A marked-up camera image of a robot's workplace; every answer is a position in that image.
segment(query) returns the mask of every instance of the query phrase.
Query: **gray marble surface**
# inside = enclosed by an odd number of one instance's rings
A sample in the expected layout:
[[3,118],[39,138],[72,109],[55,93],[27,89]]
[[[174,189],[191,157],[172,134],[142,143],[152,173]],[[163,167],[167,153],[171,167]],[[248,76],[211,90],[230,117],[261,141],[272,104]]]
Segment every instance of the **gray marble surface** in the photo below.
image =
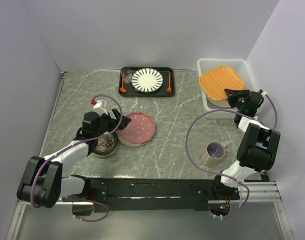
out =
[[[152,140],[139,147],[119,143],[117,151],[106,158],[90,155],[72,166],[71,174],[102,178],[213,179],[196,169],[185,151],[185,138],[192,121],[204,112],[197,72],[175,72],[173,97],[123,97],[118,94],[117,71],[70,71],[64,83],[46,136],[42,155],[49,155],[68,145],[81,127],[83,115],[92,110],[91,98],[106,94],[115,98],[125,114],[145,112],[156,123]],[[115,108],[111,101],[107,110]],[[220,172],[235,160],[243,134],[231,119],[200,119],[191,130],[188,148],[203,168],[201,156],[210,142],[227,143],[225,157],[209,170]]]

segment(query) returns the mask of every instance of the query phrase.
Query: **white bin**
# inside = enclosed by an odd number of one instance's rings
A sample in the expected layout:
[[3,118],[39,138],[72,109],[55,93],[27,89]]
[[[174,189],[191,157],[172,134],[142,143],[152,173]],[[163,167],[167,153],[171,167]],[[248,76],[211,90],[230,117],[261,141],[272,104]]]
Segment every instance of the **white bin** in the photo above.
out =
[[[220,59],[220,58],[201,58],[197,61],[197,69],[199,77],[220,66],[228,66],[236,71],[236,73],[244,80],[244,89],[249,89],[250,91],[258,92],[259,88],[257,87],[254,76],[248,66],[248,63],[243,59]],[[230,107],[220,107],[212,104],[206,97],[205,91],[200,88],[203,106],[205,112],[215,110],[215,109],[230,109],[237,112],[237,108]],[[230,112],[218,111],[213,112],[205,116],[208,119],[233,119],[235,114]]]

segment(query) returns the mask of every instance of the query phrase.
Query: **mug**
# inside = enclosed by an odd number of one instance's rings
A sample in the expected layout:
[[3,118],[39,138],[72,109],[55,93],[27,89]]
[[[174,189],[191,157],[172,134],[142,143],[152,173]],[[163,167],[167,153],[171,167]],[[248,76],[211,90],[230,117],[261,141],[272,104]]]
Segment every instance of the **mug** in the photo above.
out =
[[227,143],[220,144],[219,142],[211,142],[206,147],[205,152],[201,156],[201,160],[204,164],[211,168],[216,166],[219,161],[225,156]]

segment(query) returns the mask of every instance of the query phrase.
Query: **orange spoon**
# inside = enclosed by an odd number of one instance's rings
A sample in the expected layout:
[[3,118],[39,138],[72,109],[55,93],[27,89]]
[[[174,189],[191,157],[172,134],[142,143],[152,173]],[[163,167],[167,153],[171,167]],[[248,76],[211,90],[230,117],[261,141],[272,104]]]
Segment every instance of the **orange spoon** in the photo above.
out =
[[126,91],[126,89],[124,88],[124,78],[122,78],[122,84],[121,84],[121,88],[119,88],[119,90],[123,93],[123,94],[125,94],[127,91]]
[[171,88],[171,74],[169,73],[169,83],[168,83],[168,88],[167,88],[167,92],[168,93],[171,93],[172,92],[172,88]]

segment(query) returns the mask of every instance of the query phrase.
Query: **black and white plate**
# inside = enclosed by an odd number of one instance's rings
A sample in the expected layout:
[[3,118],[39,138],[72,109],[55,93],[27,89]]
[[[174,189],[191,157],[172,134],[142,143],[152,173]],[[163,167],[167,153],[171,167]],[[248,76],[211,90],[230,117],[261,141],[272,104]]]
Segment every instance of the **black and white plate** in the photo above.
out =
[[163,76],[155,69],[142,68],[132,75],[131,83],[138,91],[151,93],[162,86]]

